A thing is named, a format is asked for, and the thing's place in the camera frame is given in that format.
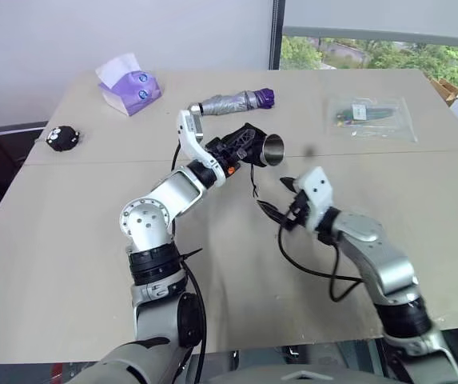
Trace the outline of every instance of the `silver robot arm segment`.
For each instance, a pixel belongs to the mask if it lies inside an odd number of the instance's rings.
[[[412,263],[372,218],[332,206],[332,187],[317,167],[293,189],[307,201],[305,228],[337,244],[358,268],[384,326],[391,367],[400,379],[422,383],[458,382],[458,365],[444,337],[429,319]]]
[[[181,166],[142,198],[128,202],[121,212],[122,232],[131,239],[131,253],[172,242],[171,222],[202,200],[207,188],[193,171]]]

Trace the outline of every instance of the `beige tabletop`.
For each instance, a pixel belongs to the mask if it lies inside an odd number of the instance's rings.
[[[83,74],[67,90],[43,133],[70,125],[82,133],[80,145],[64,155],[37,142],[26,163],[170,160],[180,109],[215,94],[263,87],[275,91],[271,110],[206,116],[202,119],[205,142],[250,122],[269,134],[280,134],[288,156],[458,150],[458,119],[419,70],[163,71],[156,75],[163,96],[129,118],[106,104],[93,72]],[[327,101],[333,95],[404,97],[418,142],[355,141],[327,134]]]

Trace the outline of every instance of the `purple object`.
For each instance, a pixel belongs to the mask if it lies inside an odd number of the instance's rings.
[[[129,116],[161,97],[156,78],[141,70],[125,74],[111,88],[103,82],[99,87],[103,89],[105,100],[111,106]]]
[[[268,110],[275,104],[275,94],[273,93],[273,90],[270,90],[269,88],[255,90],[254,94],[257,98],[257,104],[259,105],[259,108]]]

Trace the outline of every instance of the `trees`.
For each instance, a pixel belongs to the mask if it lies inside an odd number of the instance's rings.
[[[418,68],[430,78],[445,78],[458,87],[458,47],[412,43],[400,49],[393,42],[376,42],[366,52],[368,68]]]
[[[315,70],[321,65],[321,52],[307,38],[282,38],[280,68],[283,70]]]
[[[351,46],[366,53],[368,59],[365,68],[417,68],[426,76],[440,80],[445,78],[458,87],[458,47],[437,46],[424,43],[386,42],[381,40],[354,40],[341,38],[324,38]],[[344,57],[320,52],[308,38],[282,38],[281,69],[309,70],[321,66],[321,59],[337,68],[350,67]]]

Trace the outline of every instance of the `floor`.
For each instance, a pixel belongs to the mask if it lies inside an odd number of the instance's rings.
[[[6,146],[12,158],[24,161],[30,152],[39,130],[7,134],[0,136],[0,142]],[[4,195],[0,189],[0,201]],[[458,330],[444,333],[458,358]],[[382,365],[380,341],[355,341],[327,343],[303,346],[282,346],[260,350],[241,350],[236,354],[227,352],[208,354],[205,360],[203,379],[222,374],[236,366],[242,369],[248,366],[315,362],[321,365],[347,366],[354,370],[364,370],[383,375],[386,372]],[[193,357],[189,368],[177,380],[180,383],[192,382],[196,358]],[[55,364],[21,364],[0,365],[0,384],[60,384],[68,382],[90,363],[55,363]]]

